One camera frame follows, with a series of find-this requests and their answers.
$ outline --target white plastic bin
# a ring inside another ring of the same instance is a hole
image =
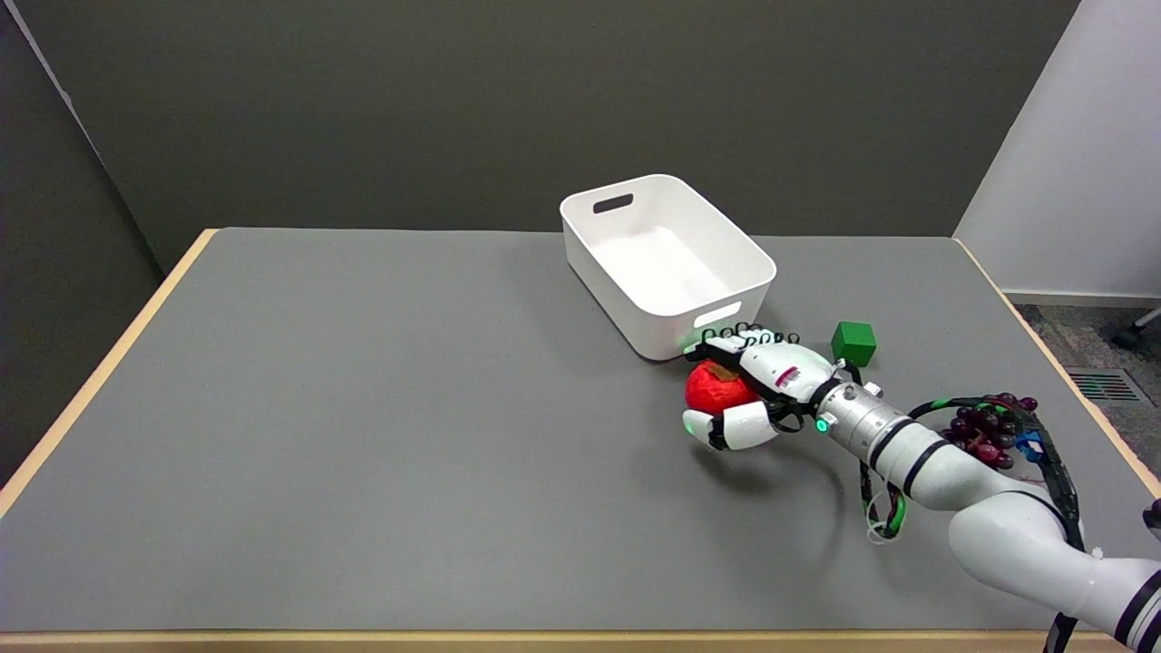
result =
[[[752,322],[777,267],[686,182],[650,174],[561,202],[564,251],[634,350],[669,360],[705,329]]]

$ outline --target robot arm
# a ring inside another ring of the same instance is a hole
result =
[[[778,435],[764,414],[796,403],[820,431],[913,501],[954,511],[952,555],[972,577],[1083,620],[1133,651],[1161,653],[1161,564],[1069,546],[1065,521],[1044,489],[950,446],[884,402],[877,387],[844,381],[836,374],[839,365],[800,345],[762,343],[743,331],[708,338],[687,357],[729,366],[763,397],[721,417],[686,411],[686,429],[699,440],[719,450],[756,446]],[[1161,526],[1161,511],[1154,523]],[[997,547],[1005,555],[997,558]]]

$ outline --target green cube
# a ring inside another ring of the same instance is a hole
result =
[[[835,360],[845,358],[857,367],[866,367],[874,354],[874,331],[864,322],[839,322],[830,338]]]

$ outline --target robot finger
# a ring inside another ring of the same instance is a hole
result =
[[[722,338],[721,336],[714,336],[713,338],[706,338],[706,346],[719,349],[727,353],[737,353],[745,349],[745,338],[740,336],[729,336]]]
[[[717,451],[750,449],[778,436],[778,431],[770,424],[766,404],[762,401],[727,408],[721,417],[700,410],[686,410],[682,415],[682,422],[693,437]]]

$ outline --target white wall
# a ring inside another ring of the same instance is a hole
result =
[[[1004,290],[1161,297],[1161,0],[1082,0],[956,236]]]

